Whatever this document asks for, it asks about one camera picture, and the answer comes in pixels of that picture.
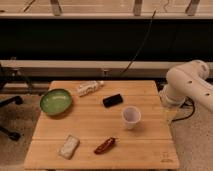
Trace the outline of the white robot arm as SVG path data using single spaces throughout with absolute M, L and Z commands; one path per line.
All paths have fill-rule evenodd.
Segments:
M 193 60 L 168 70 L 167 84 L 159 92 L 165 107 L 180 107 L 187 97 L 213 112 L 213 85 L 206 79 L 209 67 L 202 60 Z

